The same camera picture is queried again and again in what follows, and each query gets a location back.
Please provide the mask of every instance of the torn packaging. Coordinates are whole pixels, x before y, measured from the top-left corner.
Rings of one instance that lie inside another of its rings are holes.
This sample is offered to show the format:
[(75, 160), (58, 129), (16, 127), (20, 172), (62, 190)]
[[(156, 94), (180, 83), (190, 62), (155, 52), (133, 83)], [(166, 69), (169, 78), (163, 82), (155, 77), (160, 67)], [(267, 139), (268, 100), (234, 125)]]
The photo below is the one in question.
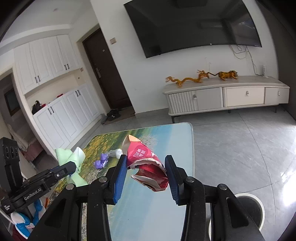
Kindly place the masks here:
[(127, 155), (127, 167), (139, 169), (131, 177), (152, 191), (163, 191), (168, 186), (166, 169), (157, 155), (138, 138), (128, 135), (122, 144), (123, 154)]

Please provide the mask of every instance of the golden dragon figurine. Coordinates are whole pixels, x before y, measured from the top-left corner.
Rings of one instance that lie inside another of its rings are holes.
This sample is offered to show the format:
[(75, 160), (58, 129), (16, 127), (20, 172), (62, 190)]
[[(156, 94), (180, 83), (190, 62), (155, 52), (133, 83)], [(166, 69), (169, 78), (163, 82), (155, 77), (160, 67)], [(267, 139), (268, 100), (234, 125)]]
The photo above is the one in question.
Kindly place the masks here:
[(219, 75), (219, 78), (222, 79), (222, 80), (225, 80), (225, 78), (230, 78), (230, 79), (234, 78), (234, 79), (237, 80), (237, 72), (235, 70), (231, 70), (229, 72), (220, 71), (217, 74), (212, 74), (212, 73), (208, 72), (207, 74), (211, 74), (213, 76)]
[(165, 81), (166, 82), (169, 82), (169, 81), (172, 81), (172, 82), (177, 82), (176, 84), (178, 85), (178, 87), (180, 88), (182, 86), (182, 84), (186, 81), (186, 80), (192, 80), (193, 82), (196, 82), (196, 83), (202, 83), (201, 79), (204, 78), (204, 77), (207, 77), (207, 78), (210, 78), (209, 77), (209, 73), (206, 73), (204, 70), (200, 71), (198, 70), (198, 78), (197, 79), (194, 79), (194, 78), (190, 78), (190, 77), (187, 77), (183, 80), (179, 80), (179, 79), (174, 79), (173, 77), (169, 76), (169, 77), (166, 77), (165, 78)]

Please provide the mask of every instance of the window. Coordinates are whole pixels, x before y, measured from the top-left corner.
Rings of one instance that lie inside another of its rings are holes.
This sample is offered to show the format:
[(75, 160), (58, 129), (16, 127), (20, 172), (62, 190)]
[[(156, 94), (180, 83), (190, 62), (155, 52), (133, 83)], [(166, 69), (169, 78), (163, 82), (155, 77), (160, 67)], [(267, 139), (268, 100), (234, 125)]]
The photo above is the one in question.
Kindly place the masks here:
[(20, 110), (20, 105), (15, 95), (15, 90), (12, 88), (4, 94), (7, 108), (9, 110), (10, 116), (13, 116), (18, 110)]

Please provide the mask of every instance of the doorway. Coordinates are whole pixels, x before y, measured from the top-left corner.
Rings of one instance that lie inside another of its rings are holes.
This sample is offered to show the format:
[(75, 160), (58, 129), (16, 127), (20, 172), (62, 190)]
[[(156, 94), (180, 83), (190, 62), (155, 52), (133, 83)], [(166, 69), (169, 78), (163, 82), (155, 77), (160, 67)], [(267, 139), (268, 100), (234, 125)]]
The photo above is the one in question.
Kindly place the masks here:
[(122, 109), (131, 106), (101, 29), (95, 31), (82, 43), (110, 108)]
[(29, 177), (31, 177), (36, 172), (56, 167), (58, 163), (46, 153), (31, 130), (17, 99), (13, 81), (12, 73), (0, 78), (0, 119), (3, 121), (3, 126), (0, 129), (6, 128), (9, 133), (6, 137), (17, 142), (20, 161), (27, 160), (32, 164), (21, 165), (22, 172), (29, 173)]

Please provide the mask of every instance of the brown door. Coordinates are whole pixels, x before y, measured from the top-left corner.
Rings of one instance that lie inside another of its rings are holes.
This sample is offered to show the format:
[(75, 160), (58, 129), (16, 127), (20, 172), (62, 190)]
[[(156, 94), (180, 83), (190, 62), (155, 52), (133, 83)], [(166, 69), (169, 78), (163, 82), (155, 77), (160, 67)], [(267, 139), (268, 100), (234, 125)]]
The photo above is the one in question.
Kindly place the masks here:
[(85, 39), (83, 45), (110, 108), (131, 106), (101, 29)]

